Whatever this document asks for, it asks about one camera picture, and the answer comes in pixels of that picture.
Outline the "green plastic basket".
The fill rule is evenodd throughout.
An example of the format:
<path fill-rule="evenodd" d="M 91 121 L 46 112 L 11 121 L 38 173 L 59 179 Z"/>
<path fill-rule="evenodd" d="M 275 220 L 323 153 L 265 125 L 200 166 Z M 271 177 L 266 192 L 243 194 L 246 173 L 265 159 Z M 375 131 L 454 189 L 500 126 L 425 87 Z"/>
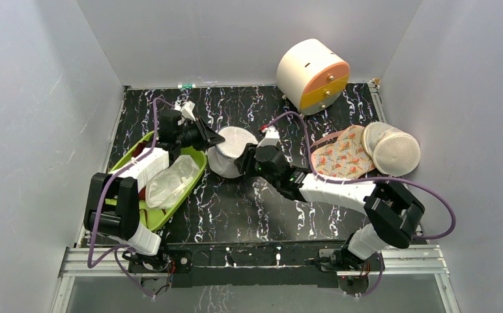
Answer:
<path fill-rule="evenodd" d="M 178 158 L 174 164 L 160 173 L 147 174 L 138 196 L 140 221 L 150 231 L 158 231 L 169 221 L 205 172 L 204 152 L 187 147 L 175 154 Z"/>

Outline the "floral mesh laundry pouch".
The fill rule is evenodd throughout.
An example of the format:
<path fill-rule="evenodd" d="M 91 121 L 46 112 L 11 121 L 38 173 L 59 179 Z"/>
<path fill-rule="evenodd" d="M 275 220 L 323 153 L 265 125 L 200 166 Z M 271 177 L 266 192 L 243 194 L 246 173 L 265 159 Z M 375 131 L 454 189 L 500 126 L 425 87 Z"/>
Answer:
<path fill-rule="evenodd" d="M 311 145 L 313 169 L 325 176 L 358 179 L 373 171 L 375 165 L 362 145 L 365 127 L 352 125 L 327 134 Z"/>

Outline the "round white drawer cabinet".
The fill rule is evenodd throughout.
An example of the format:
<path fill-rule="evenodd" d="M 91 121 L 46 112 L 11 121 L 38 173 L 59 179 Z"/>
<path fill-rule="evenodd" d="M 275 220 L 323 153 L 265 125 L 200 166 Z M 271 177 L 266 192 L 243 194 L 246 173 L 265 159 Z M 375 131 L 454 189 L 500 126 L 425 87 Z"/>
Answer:
<path fill-rule="evenodd" d="M 346 88 L 348 62 L 315 38 L 303 40 L 281 58 L 276 85 L 302 115 L 331 106 Z"/>

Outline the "white mesh laundry bag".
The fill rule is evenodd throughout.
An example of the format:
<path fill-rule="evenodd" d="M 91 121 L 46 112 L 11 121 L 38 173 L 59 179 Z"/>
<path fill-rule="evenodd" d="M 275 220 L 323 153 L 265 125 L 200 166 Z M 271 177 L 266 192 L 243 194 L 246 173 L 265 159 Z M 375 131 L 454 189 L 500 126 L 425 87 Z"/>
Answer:
<path fill-rule="evenodd" d="M 233 126 L 221 128 L 218 134 L 224 137 L 225 141 L 208 149 L 209 168 L 223 178 L 240 177 L 235 160 L 243 154 L 248 143 L 258 144 L 257 138 L 248 130 Z"/>

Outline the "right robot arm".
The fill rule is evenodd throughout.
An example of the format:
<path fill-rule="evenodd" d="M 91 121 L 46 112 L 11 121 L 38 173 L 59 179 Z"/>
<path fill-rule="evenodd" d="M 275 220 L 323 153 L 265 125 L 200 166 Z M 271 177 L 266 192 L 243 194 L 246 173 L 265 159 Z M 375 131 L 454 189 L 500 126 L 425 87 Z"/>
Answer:
<path fill-rule="evenodd" d="M 235 166 L 242 175 L 262 177 L 289 200 L 328 203 L 368 217 L 369 224 L 352 233 L 341 249 L 320 250 L 305 262 L 321 271 L 358 270 L 387 246 L 408 248 L 425 213 L 424 205 L 402 183 L 383 177 L 366 183 L 329 183 L 310 169 L 288 163 L 273 145 L 247 144 Z"/>

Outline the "green white marker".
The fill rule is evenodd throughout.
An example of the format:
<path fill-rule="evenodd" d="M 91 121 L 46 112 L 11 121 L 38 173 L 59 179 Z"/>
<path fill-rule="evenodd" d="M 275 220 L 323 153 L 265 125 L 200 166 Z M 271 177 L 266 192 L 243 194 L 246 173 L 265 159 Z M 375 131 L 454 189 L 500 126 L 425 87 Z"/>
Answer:
<path fill-rule="evenodd" d="M 177 87 L 179 89 L 194 89 L 194 88 L 196 88 L 196 84 L 190 84 L 190 83 L 188 83 L 188 84 L 178 84 Z"/>

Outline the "dark red garment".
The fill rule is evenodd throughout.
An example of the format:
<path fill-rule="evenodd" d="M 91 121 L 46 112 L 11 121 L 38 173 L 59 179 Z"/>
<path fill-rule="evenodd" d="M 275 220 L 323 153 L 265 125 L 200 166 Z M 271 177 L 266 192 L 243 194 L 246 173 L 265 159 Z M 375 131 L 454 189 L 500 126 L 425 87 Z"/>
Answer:
<path fill-rule="evenodd" d="M 147 146 L 149 141 L 139 142 L 130 152 L 132 158 L 137 158 Z M 146 203 L 146 188 L 139 192 L 139 214 L 144 218 L 145 225 L 152 231 L 158 231 L 164 225 L 165 209 L 151 209 Z"/>

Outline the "white garment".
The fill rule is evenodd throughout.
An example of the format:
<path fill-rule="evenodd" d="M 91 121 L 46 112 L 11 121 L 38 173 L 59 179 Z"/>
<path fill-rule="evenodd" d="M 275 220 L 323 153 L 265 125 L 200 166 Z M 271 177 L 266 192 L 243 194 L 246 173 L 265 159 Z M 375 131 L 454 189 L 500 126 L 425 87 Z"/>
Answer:
<path fill-rule="evenodd" d="M 190 155 L 181 155 L 168 169 L 154 176 L 146 186 L 146 203 L 151 209 L 173 209 L 183 199 L 199 174 Z"/>

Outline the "beige mesh laundry bag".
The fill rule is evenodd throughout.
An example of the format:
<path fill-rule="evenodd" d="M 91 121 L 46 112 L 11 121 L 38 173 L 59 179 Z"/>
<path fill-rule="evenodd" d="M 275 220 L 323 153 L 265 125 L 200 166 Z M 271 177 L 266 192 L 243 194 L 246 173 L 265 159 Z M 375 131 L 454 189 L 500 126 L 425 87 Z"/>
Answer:
<path fill-rule="evenodd" d="M 420 163 L 421 150 L 417 139 L 383 122 L 368 124 L 362 133 L 362 147 L 383 174 L 400 177 Z"/>

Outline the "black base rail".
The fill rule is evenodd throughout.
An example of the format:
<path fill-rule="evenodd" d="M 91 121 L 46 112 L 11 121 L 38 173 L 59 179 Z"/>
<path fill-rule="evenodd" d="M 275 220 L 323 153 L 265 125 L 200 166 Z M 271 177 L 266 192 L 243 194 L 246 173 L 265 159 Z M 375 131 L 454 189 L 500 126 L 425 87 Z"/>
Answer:
<path fill-rule="evenodd" d="M 171 243 L 166 261 L 157 270 L 148 270 L 118 252 L 108 254 L 93 268 L 87 266 L 86 248 L 65 252 L 59 276 L 116 277 L 123 269 L 135 278 L 172 278 L 174 288 L 212 285 L 277 286 L 316 285 L 335 288 L 346 276 L 366 275 L 374 283 L 384 275 L 446 274 L 448 268 L 437 245 L 411 245 L 408 249 L 386 248 L 381 257 L 371 256 L 356 270 L 346 267 L 326 269 L 313 264 L 343 248 L 341 241 L 267 241 L 240 243 Z"/>

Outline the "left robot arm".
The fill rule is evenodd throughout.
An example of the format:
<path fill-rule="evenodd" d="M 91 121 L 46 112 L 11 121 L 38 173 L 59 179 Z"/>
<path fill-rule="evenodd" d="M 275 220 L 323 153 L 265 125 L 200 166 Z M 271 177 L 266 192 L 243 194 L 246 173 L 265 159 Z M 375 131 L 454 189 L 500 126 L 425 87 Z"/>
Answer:
<path fill-rule="evenodd" d="M 91 244 L 103 235 L 145 256 L 153 271 L 163 271 L 169 252 L 160 248 L 161 238 L 140 221 L 139 193 L 151 179 L 175 163 L 183 148 L 206 151 L 225 138 L 200 117 L 182 110 L 154 114 L 154 132 L 134 159 L 112 173 L 92 176 L 83 225 L 91 233 Z"/>

